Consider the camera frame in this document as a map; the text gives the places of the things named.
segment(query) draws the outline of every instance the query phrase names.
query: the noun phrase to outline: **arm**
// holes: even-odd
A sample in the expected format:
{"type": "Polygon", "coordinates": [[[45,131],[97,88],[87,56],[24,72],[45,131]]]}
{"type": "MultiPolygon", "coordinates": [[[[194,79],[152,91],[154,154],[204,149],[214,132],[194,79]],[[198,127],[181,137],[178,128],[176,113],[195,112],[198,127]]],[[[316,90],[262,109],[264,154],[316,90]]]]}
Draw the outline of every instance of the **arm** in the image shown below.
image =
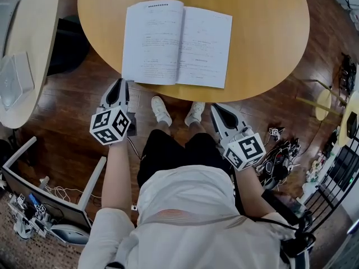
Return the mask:
{"type": "Polygon", "coordinates": [[[110,146],[102,187],[102,209],[96,214],[79,269],[105,268],[113,261],[118,245],[134,229],[130,214],[130,165],[124,140],[110,146]]]}
{"type": "Polygon", "coordinates": [[[126,139],[112,144],[108,151],[102,208],[120,209],[131,217],[131,177],[126,139]]]}
{"type": "Polygon", "coordinates": [[[252,167],[236,172],[238,190],[247,215],[263,217],[275,210],[262,198],[264,189],[252,167]]]}

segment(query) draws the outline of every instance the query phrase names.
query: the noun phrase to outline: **person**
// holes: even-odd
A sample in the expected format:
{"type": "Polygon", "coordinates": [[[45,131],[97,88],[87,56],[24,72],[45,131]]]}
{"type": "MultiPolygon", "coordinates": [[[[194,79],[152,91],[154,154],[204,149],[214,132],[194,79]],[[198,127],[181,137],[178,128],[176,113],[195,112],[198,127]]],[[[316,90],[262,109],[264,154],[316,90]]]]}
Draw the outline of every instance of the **person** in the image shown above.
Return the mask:
{"type": "MultiPolygon", "coordinates": [[[[185,147],[171,136],[171,116],[158,96],[151,101],[157,126],[142,153],[137,181],[139,218],[130,220],[131,179],[126,141],[108,153],[102,209],[93,223],[79,269],[285,268],[282,226],[254,222],[235,207],[229,163],[201,125],[205,104],[194,102],[185,123],[185,147]]],[[[247,216],[287,224],[262,199],[253,168],[236,173],[247,216]]]]}

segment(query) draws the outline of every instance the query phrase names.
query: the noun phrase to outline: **black shorts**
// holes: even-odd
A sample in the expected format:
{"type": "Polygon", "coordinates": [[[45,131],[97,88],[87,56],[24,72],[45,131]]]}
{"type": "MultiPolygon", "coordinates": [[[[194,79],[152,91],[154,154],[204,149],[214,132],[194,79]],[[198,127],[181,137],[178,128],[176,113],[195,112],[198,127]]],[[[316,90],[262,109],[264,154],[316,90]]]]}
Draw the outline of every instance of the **black shorts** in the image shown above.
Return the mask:
{"type": "Polygon", "coordinates": [[[185,165],[206,165],[234,173],[231,164],[222,158],[214,139],[207,133],[196,134],[185,147],[159,129],[154,129],[142,153],[137,182],[141,186],[158,170],[185,165]]]}

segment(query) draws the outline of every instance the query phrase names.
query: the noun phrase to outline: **white desk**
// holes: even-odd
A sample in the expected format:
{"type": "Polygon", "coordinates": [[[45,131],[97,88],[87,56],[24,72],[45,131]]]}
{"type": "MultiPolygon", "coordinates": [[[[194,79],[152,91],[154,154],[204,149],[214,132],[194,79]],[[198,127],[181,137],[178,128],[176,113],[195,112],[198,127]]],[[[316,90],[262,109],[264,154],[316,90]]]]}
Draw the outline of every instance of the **white desk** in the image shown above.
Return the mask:
{"type": "Polygon", "coordinates": [[[19,105],[5,111],[0,122],[20,128],[30,118],[41,94],[51,59],[58,22],[58,0],[20,0],[8,33],[5,55],[27,52],[35,89],[19,105]]]}

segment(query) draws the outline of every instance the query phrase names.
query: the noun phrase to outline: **foot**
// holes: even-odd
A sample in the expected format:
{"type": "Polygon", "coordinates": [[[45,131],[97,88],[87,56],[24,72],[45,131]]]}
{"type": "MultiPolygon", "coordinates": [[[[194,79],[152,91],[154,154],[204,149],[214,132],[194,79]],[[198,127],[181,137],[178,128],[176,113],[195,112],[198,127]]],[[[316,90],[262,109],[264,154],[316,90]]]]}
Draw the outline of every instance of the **foot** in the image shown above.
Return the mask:
{"type": "Polygon", "coordinates": [[[164,121],[170,126],[172,118],[169,115],[163,100],[159,96],[154,96],[151,101],[153,113],[156,116],[157,122],[164,121]]]}
{"type": "Polygon", "coordinates": [[[185,124],[187,126],[190,126],[193,122],[201,122],[202,120],[202,113],[204,111],[204,106],[206,103],[202,103],[200,101],[194,101],[192,104],[192,107],[190,109],[190,112],[187,114],[185,118],[185,124]]]}

